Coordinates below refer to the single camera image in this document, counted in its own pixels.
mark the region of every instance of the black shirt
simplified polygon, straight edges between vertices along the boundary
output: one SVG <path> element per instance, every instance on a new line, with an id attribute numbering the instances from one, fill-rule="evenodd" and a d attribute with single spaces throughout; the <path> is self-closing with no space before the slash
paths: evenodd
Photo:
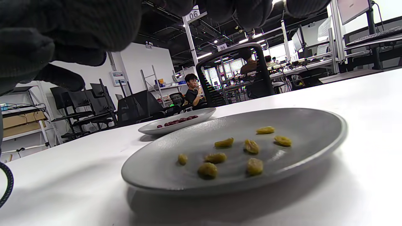
<path id="1" fill-rule="evenodd" d="M 198 95 L 197 90 L 188 89 L 186 93 L 186 100 L 189 102 L 189 104 L 193 104 L 193 101 L 195 100 L 197 95 Z"/>

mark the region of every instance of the gloved hand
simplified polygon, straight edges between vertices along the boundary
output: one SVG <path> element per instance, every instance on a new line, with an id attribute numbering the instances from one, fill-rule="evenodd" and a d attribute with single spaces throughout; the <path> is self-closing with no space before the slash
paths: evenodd
<path id="1" fill-rule="evenodd" d="M 141 0 L 0 1 L 0 96 L 32 80 L 81 90 L 80 75 L 48 63 L 102 65 L 140 23 Z"/>
<path id="2" fill-rule="evenodd" d="M 330 3 L 330 0 L 283 0 L 277 4 L 285 4 L 285 11 L 295 18 L 307 17 L 317 13 Z M 189 14 L 194 0 L 151 0 L 151 2 L 179 15 Z M 225 22 L 237 14 L 240 25 L 247 29 L 264 25 L 269 17 L 273 4 L 272 0 L 198 0 L 207 8 L 208 17 L 217 22 Z"/>

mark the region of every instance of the number sign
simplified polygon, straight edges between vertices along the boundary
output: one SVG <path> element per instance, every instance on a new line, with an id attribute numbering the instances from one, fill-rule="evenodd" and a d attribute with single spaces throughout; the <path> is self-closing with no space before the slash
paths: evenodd
<path id="1" fill-rule="evenodd" d="M 225 50 L 225 49 L 228 48 L 228 46 L 226 45 L 226 43 L 225 43 L 225 44 L 222 44 L 222 45 L 218 45 L 217 47 L 218 47 L 218 52 L 220 52 L 220 51 Z"/>
<path id="2" fill-rule="evenodd" d="M 187 21 L 197 18 L 200 15 L 200 10 L 198 9 L 198 5 L 196 5 L 193 10 L 186 16 Z"/>

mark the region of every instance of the ceramic plate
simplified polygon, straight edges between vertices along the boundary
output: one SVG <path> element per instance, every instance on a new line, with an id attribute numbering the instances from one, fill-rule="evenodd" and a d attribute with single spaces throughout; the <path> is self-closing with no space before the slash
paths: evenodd
<path id="1" fill-rule="evenodd" d="M 216 108 L 205 108 L 205 109 L 200 109 L 200 110 L 195 110 L 195 111 L 188 111 L 184 112 L 182 114 L 170 116 L 168 118 L 160 119 L 154 122 L 151 122 L 141 128 L 138 129 L 140 133 L 143 134 L 149 134 L 149 135 L 165 135 L 171 132 L 174 132 L 176 130 L 195 125 L 197 123 L 203 122 L 208 120 L 213 113 L 216 111 Z M 189 116 L 198 116 L 195 119 L 191 119 L 185 122 L 178 123 L 176 125 L 170 125 L 170 126 L 164 126 L 165 123 L 171 122 L 171 121 L 176 121 L 181 118 L 188 118 Z"/>
<path id="2" fill-rule="evenodd" d="M 275 127 L 275 133 L 257 135 L 256 129 Z M 275 136 L 292 139 L 292 147 L 274 143 Z M 347 124 L 340 116 L 316 109 L 283 108 L 253 111 L 203 122 L 170 133 L 134 153 L 121 174 L 143 191 L 168 195 L 217 195 L 256 188 L 295 174 L 328 156 L 345 139 Z M 217 150 L 214 142 L 234 138 L 231 148 Z M 243 151 L 244 140 L 260 146 L 258 155 Z M 216 164 L 218 176 L 201 179 L 197 174 L 204 156 L 222 152 L 228 157 Z M 185 166 L 177 156 L 186 154 Z M 249 158 L 264 162 L 261 175 L 248 177 Z"/>

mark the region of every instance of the white table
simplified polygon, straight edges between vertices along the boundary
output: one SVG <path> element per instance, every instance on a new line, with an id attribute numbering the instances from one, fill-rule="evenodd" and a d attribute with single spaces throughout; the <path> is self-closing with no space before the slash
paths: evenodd
<path id="1" fill-rule="evenodd" d="M 332 59 L 316 62 L 313 64 L 308 64 L 306 67 L 298 67 L 298 68 L 295 68 L 292 70 L 285 71 L 284 73 L 286 76 L 300 74 L 302 72 L 307 71 L 307 69 L 312 70 L 312 69 L 316 69 L 316 68 L 324 68 L 324 67 L 328 67 L 330 65 L 332 65 Z M 282 72 L 278 72 L 278 73 L 269 75 L 269 77 L 271 79 L 281 78 L 283 76 L 284 76 L 284 74 Z"/>
<path id="2" fill-rule="evenodd" d="M 135 192 L 125 160 L 146 145 L 143 124 L 103 131 L 8 163 L 15 186 L 4 226 L 400 225 L 402 70 L 219 107 L 214 117 L 279 107 L 333 111 L 349 124 L 326 161 L 250 192 L 184 199 Z M 4 177 L 0 178 L 4 189 Z"/>

